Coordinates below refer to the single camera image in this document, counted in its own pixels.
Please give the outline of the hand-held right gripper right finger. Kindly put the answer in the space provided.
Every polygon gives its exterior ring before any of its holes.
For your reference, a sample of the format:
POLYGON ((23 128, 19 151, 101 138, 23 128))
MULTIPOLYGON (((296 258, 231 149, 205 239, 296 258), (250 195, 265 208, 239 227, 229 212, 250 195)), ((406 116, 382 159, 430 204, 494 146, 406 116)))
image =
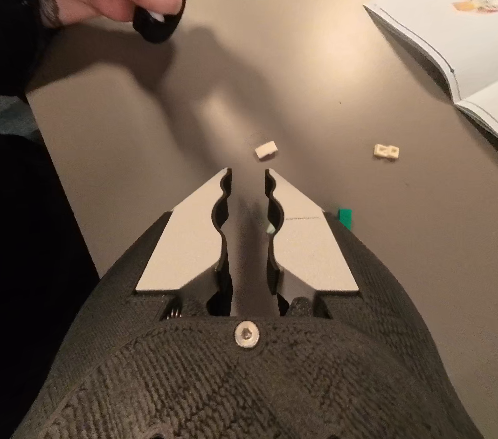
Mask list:
POLYGON ((359 287, 331 230, 325 211, 274 169, 265 170, 267 217, 274 228, 266 278, 280 316, 303 298, 312 314, 324 311, 322 296, 356 296, 359 287))

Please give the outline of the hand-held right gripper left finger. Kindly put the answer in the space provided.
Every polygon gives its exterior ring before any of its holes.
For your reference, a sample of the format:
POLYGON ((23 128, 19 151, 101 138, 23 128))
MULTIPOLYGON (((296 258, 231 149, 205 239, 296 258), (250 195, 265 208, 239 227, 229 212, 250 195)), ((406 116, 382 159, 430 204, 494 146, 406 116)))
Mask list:
POLYGON ((182 306, 195 299, 211 316, 230 316, 233 282, 222 226, 231 192, 232 170, 226 167, 171 210, 136 294, 170 294, 182 306))

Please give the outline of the small white lego brick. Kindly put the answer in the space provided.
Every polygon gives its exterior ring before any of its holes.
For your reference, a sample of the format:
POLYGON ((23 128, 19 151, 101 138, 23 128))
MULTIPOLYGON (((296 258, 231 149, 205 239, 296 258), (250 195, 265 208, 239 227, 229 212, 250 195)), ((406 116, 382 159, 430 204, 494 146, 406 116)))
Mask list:
POLYGON ((274 157, 278 148, 274 141, 268 141, 255 148, 254 152, 259 161, 264 161, 274 157))

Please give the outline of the cream lego plate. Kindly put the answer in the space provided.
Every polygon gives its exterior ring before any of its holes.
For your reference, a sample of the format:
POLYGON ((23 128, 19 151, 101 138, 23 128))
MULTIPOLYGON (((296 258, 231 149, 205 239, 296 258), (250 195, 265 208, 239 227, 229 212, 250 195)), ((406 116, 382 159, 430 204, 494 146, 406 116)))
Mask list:
POLYGON ((400 149, 394 145, 382 145, 378 143, 373 148, 373 155, 379 159, 398 160, 400 149))

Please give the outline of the lego instruction booklet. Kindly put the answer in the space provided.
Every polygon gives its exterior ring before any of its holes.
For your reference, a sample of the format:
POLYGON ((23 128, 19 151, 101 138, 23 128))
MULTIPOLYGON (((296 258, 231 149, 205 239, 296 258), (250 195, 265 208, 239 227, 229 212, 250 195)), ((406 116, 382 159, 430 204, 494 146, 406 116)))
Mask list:
POLYGON ((371 0, 364 8, 426 56, 454 106, 497 137, 497 0, 371 0))

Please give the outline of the person's dark clothing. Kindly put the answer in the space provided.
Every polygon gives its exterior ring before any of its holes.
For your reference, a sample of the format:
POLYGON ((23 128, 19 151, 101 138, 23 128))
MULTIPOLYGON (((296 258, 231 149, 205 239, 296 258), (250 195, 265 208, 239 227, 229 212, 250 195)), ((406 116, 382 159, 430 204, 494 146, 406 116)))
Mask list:
POLYGON ((1 438, 99 281, 30 106, 1 96, 1 438))

